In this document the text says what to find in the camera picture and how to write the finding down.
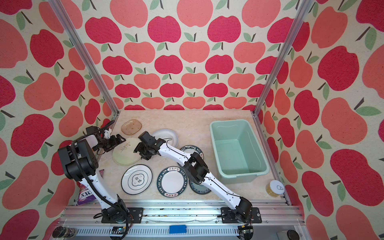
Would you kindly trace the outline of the white fluted plate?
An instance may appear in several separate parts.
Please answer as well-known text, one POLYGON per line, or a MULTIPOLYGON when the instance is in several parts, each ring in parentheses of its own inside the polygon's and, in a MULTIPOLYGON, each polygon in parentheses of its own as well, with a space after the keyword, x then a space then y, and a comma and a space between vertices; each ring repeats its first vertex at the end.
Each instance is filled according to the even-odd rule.
POLYGON ((179 138, 178 135, 175 131, 170 130, 170 129, 160 129, 155 131, 152 136, 155 139, 163 139, 166 142, 168 142, 169 145, 173 147, 177 147, 179 144, 179 138))

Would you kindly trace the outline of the mint green plastic bin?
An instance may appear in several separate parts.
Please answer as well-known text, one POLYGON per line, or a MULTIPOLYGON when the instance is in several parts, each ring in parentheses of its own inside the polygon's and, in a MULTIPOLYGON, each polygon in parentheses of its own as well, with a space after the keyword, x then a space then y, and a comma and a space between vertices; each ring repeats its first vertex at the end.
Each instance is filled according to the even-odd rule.
POLYGON ((210 123, 210 132, 223 184, 250 183, 270 172, 268 160, 249 121, 214 121, 210 123))

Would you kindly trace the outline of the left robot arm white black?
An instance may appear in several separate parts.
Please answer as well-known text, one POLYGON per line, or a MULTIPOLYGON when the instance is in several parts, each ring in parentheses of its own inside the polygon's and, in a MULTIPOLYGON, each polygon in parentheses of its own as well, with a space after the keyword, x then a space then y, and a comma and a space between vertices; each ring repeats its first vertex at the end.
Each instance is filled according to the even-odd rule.
POLYGON ((105 126, 86 128, 86 135, 72 141, 70 145, 58 149, 58 155, 64 174, 86 186, 102 207, 102 216, 108 219, 125 218, 129 210, 118 194, 114 193, 102 180, 98 171, 99 163, 95 152, 109 152, 126 142, 121 135, 112 135, 112 130, 105 126))

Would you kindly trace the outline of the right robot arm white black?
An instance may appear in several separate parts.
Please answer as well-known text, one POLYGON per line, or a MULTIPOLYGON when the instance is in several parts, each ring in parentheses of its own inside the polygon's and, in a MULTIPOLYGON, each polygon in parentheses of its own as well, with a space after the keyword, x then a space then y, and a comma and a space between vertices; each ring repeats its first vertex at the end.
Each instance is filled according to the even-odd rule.
POLYGON ((156 139, 147 131, 139 135, 140 142, 134 153, 149 160, 159 155, 178 163, 185 171, 187 177, 198 185, 203 185, 220 197, 232 210, 238 222, 248 224, 252 218, 252 203, 246 198, 235 194, 222 184, 209 170, 207 164, 198 153, 188 154, 171 145, 163 139, 156 139))

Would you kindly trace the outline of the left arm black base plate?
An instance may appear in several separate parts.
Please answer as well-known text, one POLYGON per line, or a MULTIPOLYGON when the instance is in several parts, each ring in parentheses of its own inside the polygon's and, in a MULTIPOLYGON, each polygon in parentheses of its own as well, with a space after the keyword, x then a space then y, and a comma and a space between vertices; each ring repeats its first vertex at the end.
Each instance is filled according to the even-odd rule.
POLYGON ((128 208, 128 220, 123 214, 114 215, 113 217, 102 216, 103 224, 140 224, 143 217, 143 208, 128 208))

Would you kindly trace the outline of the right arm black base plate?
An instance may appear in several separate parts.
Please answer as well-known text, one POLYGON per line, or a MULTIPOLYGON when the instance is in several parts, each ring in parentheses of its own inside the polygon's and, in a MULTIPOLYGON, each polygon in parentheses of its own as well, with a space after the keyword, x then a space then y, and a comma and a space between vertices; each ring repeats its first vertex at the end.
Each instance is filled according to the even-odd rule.
MULTIPOLYGON (((252 208, 251 213, 252 224, 261 224, 263 222, 259 208, 252 208)), ((239 220, 237 220, 235 213, 230 208, 221 208, 221 213, 217 217, 222 219, 223 224, 241 223, 239 220)))

